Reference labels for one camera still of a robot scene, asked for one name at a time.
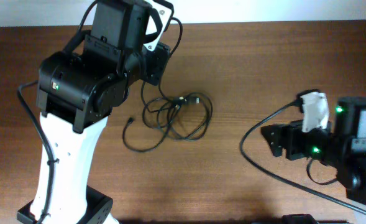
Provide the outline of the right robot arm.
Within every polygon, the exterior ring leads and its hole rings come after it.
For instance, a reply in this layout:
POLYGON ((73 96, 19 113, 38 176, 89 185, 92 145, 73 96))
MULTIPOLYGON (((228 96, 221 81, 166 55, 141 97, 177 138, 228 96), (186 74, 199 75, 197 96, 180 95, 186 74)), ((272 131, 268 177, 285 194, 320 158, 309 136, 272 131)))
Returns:
POLYGON ((339 98, 334 124, 324 94, 301 101, 302 120, 261 128, 273 156, 309 157, 334 167, 347 198, 366 205, 366 97, 339 98))

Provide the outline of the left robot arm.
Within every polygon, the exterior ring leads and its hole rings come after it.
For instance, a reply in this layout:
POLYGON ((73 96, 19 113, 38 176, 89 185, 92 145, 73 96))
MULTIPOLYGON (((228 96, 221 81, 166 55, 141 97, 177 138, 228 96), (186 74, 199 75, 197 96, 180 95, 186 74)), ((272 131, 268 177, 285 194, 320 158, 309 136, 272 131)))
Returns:
POLYGON ((113 200, 88 185, 97 141, 113 108, 137 80, 158 85, 171 55, 160 37, 173 4, 95 1, 90 30, 79 27, 40 65, 32 121, 42 140, 37 193, 20 208, 21 223, 115 223, 113 200))

